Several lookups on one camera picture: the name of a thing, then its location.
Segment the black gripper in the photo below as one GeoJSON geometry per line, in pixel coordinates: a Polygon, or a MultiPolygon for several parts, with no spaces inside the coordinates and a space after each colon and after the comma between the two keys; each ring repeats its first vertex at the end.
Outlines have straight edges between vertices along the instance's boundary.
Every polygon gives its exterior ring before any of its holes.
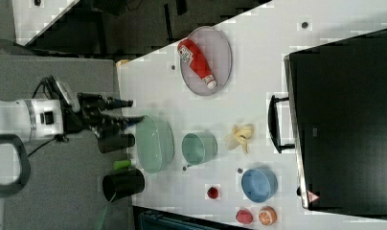
{"type": "MultiPolygon", "coordinates": [[[[105,99],[102,95],[88,93],[78,93],[77,102],[80,106],[78,110],[66,100],[62,101],[63,131],[65,135],[80,133],[85,129],[95,127],[100,121],[98,115],[102,109],[113,110],[133,106],[132,100],[105,99]]],[[[102,128],[125,130],[143,120],[143,116],[105,116],[102,120],[102,128]]]]}

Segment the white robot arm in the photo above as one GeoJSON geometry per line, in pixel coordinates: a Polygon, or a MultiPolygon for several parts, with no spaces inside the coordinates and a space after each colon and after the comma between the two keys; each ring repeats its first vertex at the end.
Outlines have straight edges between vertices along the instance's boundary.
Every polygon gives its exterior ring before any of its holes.
{"type": "Polygon", "coordinates": [[[30,143],[45,146],[53,141],[64,142],[69,134],[91,130],[102,153],[132,147],[135,137],[124,130],[144,118],[105,113],[132,105],[132,101],[85,93],[79,93],[74,100],[56,95],[51,99],[0,101],[0,153],[15,154],[19,166],[19,174],[13,181],[0,181],[0,198],[18,194],[30,180],[31,154],[26,150],[30,143]]]}

